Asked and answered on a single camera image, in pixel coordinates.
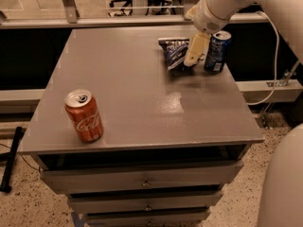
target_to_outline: wooden drawer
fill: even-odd
[[[85,216],[86,222],[94,227],[113,226],[154,226],[177,222],[196,222],[205,220],[210,214],[207,208],[186,210],[164,210],[149,213],[131,212],[125,214],[105,214]]]
[[[73,195],[68,204],[78,213],[95,214],[125,211],[209,207],[222,196],[220,191],[203,187],[164,188],[96,194]]]
[[[46,171],[41,179],[57,194],[109,192],[230,183],[238,161]]]

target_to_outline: can label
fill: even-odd
[[[92,142],[101,137],[101,117],[97,102],[89,91],[78,89],[70,92],[65,98],[65,109],[82,142]]]
[[[219,31],[210,38],[209,48],[205,60],[205,70],[211,73],[220,73],[226,62],[227,47],[231,43],[231,34]]]

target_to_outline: desk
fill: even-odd
[[[209,75],[167,70],[158,38],[193,26],[73,30],[19,146],[42,180],[94,226],[201,221],[224,184],[263,141],[227,67]],[[64,98],[97,98],[103,136],[83,144]]]

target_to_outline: floor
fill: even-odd
[[[262,144],[253,145],[243,158],[244,168],[234,181],[223,188],[223,197],[211,207],[211,215],[197,227],[255,227],[258,219],[258,204],[267,165],[276,145],[291,129],[280,111],[268,116],[269,129],[261,128],[265,137]],[[27,127],[27,122],[0,124],[0,131],[9,132],[16,126]],[[0,143],[11,145],[11,138],[3,136]],[[0,147],[0,152],[8,151]],[[33,167],[38,166],[30,157],[25,160]],[[0,167],[0,176],[4,171]],[[42,181],[39,171],[27,165],[17,156],[10,179],[12,190],[0,193],[1,226],[23,227],[73,227],[71,209],[65,196],[55,195]],[[175,227],[193,226],[191,223],[174,224]]]

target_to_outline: gray tabletop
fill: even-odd
[[[227,67],[209,75],[167,70],[158,38],[189,37],[193,26],[73,30],[19,147],[21,153],[175,148],[261,142],[258,124]],[[78,139],[64,110],[68,92],[96,97],[104,126]]]

